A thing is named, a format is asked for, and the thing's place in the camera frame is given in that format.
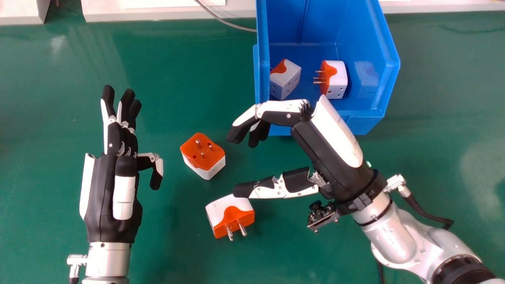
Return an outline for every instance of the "green tabletop surface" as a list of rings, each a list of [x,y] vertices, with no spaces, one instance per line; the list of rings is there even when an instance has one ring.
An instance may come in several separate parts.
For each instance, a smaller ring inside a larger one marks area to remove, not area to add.
[[[306,228],[319,195],[252,201],[247,237],[212,235],[206,204],[238,182],[310,164],[290,137],[255,149],[225,142],[254,103],[255,34],[216,20],[88,24],[79,2],[60,2],[45,25],[0,28],[1,284],[67,282],[67,256],[87,253],[79,195],[84,154],[103,151],[104,84],[135,90],[140,152],[165,161],[159,191],[141,174],[132,284],[379,283],[370,243],[350,216],[320,234]],[[358,137],[365,157],[386,177],[401,172],[424,209],[454,219],[451,230],[504,277],[505,13],[387,21],[401,69],[386,117]],[[195,132],[226,151],[211,181],[179,151]],[[406,271],[385,273],[388,283],[421,283]]]

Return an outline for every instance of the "gray cable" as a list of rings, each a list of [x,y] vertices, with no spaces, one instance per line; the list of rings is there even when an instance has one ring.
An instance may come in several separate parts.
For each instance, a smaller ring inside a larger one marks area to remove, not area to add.
[[[228,21],[225,21],[221,18],[219,18],[218,15],[214,14],[211,10],[209,10],[209,8],[207,8],[200,0],[194,0],[196,3],[198,3],[198,5],[200,5],[205,11],[207,11],[207,13],[209,13],[212,17],[214,17],[216,20],[220,21],[221,23],[227,25],[227,26],[230,26],[232,28],[236,28],[236,29],[239,29],[239,30],[244,30],[244,31],[250,31],[250,32],[256,32],[255,29],[251,29],[251,28],[246,28],[246,27],[242,27],[242,26],[239,26],[239,25],[235,25],[235,24],[232,24]]]

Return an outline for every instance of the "blue plastic bin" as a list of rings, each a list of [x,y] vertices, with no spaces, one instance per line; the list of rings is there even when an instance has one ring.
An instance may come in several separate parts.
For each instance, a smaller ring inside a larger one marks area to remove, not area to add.
[[[270,67],[287,58],[302,68],[287,99],[315,106],[315,71],[322,60],[342,60],[349,85],[332,104],[350,129],[367,134],[384,117],[400,59],[378,0],[257,0],[256,8],[256,103],[275,100],[269,95]],[[270,135],[289,135],[289,128],[272,126]]]

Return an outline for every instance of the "black and white robotic hand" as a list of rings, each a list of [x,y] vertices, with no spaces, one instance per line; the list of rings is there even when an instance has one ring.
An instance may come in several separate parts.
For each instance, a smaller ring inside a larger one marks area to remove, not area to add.
[[[449,232],[452,220],[430,215],[421,208],[401,175],[386,180],[372,169],[345,121],[325,96],[315,108],[306,100],[267,101],[254,105],[232,124],[227,140],[240,143],[247,132],[249,146],[268,137],[270,125],[291,127],[291,135],[312,161],[309,167],[284,172],[279,178],[239,183],[236,197],[294,198],[321,193],[331,200],[309,208],[307,227],[314,232],[341,216],[351,215],[371,241],[375,258],[383,265],[415,273],[427,284],[504,284],[479,257]],[[401,210],[390,197],[400,195],[420,215],[445,223],[435,228]]]
[[[100,105],[104,121],[104,153],[84,157],[79,213],[86,224],[87,255],[70,255],[70,284],[79,282],[79,269],[86,266],[83,284],[128,284],[131,245],[142,220],[137,199],[139,172],[152,169],[150,186],[158,190],[163,178],[163,160],[154,153],[139,154],[135,119],[141,104],[133,90],[125,91],[117,114],[114,89],[106,85]]]

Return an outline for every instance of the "metal prong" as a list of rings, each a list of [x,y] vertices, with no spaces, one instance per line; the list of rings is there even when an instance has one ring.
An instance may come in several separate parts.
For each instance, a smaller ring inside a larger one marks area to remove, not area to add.
[[[226,227],[226,232],[228,233],[228,238],[230,239],[230,242],[233,241],[233,233],[231,232],[230,228]]]
[[[244,226],[242,226],[242,224],[238,224],[238,226],[240,227],[240,232],[242,233],[242,236],[246,236],[247,235],[247,232],[245,231],[245,228]]]

